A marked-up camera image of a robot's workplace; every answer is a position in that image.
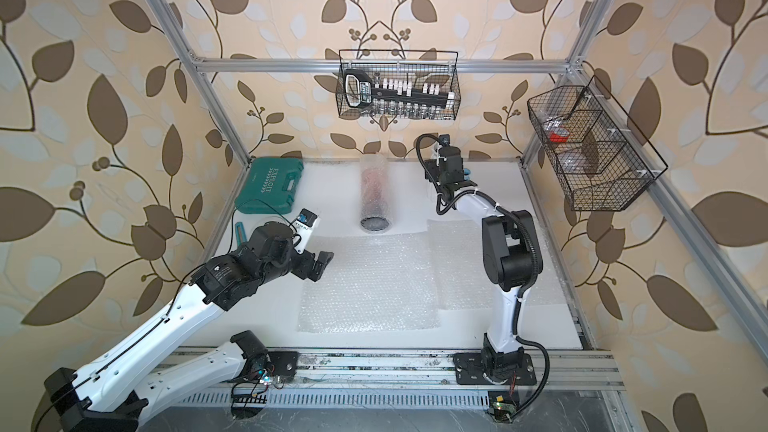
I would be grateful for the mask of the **clear bubble wrap roll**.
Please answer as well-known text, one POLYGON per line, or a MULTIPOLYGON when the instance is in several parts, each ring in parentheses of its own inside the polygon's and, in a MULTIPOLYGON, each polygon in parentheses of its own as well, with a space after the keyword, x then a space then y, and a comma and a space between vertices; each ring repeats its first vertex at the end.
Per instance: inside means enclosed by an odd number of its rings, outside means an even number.
POLYGON ((393 332, 439 326, 438 291, 425 232, 317 237, 334 254, 303 288, 297 330, 315 334, 393 332))

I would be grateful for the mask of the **bubble wrap sheet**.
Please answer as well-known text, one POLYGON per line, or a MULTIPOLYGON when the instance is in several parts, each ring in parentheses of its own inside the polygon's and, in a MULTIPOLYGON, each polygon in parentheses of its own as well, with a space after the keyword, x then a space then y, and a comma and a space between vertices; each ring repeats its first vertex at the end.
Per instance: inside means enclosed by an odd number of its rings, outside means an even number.
POLYGON ((490 309, 501 289, 483 267, 481 228, 471 220, 427 222, 441 310, 490 309))

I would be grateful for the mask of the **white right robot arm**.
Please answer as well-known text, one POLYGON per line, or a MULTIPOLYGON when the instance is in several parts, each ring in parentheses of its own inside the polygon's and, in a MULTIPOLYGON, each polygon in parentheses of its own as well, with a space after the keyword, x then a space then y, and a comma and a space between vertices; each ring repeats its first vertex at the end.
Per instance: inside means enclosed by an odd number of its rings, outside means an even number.
POLYGON ((459 148, 447 135, 434 136, 432 156, 417 155, 425 179, 436 192, 436 213, 457 211, 481 228, 482 264, 490 282, 499 287, 492 320, 480 352, 484 375, 506 382, 525 367, 530 341, 519 334, 526 294, 543 271, 542 250, 534 219, 526 210, 509 211, 470 180, 459 148))

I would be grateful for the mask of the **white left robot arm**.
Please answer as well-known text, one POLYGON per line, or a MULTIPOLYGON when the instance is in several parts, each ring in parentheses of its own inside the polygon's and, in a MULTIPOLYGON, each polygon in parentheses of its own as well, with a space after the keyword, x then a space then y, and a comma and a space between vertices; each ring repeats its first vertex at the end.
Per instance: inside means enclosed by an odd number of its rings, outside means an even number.
POLYGON ((60 431, 135 431, 211 385, 271 383, 277 367, 251 331, 167 370, 157 366, 183 342, 265 284, 292 274, 317 282, 334 255, 306 247, 319 218, 303 209, 289 223, 266 222, 237 249, 209 259, 182 280, 168 305, 102 356, 60 368, 44 382, 44 418, 60 431))

